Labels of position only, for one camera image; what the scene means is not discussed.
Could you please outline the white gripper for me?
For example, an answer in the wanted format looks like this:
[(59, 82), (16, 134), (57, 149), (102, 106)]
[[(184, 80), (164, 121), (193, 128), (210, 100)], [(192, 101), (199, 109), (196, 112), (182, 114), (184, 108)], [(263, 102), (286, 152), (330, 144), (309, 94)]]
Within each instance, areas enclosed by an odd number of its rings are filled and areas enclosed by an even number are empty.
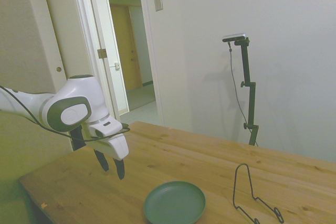
[(88, 145), (94, 149), (96, 158), (105, 172), (109, 170), (109, 164), (104, 154), (114, 158), (113, 161), (120, 180), (125, 177), (123, 159), (129, 153), (126, 139), (121, 133), (122, 129), (122, 124), (111, 116), (88, 124), (89, 136), (99, 139), (88, 142)]

